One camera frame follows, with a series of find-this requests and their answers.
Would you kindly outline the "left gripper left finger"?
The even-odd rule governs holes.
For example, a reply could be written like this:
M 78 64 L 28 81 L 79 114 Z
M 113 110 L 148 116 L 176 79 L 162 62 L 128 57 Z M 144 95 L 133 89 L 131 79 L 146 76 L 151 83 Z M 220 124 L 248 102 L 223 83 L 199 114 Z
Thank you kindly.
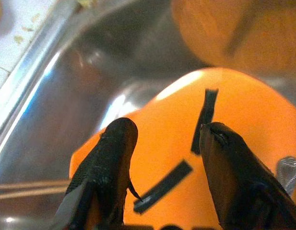
M 130 162 L 138 139 L 127 117 L 111 122 L 80 163 L 55 217 L 56 230 L 84 230 L 124 224 L 127 192 L 138 197 L 130 180 Z

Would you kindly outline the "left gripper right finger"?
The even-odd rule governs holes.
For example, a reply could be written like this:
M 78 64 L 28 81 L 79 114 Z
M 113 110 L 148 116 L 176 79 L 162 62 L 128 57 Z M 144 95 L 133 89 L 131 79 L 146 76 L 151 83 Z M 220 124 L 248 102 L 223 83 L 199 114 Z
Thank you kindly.
M 200 152 L 224 230 L 296 230 L 296 204 L 237 132 L 203 125 Z

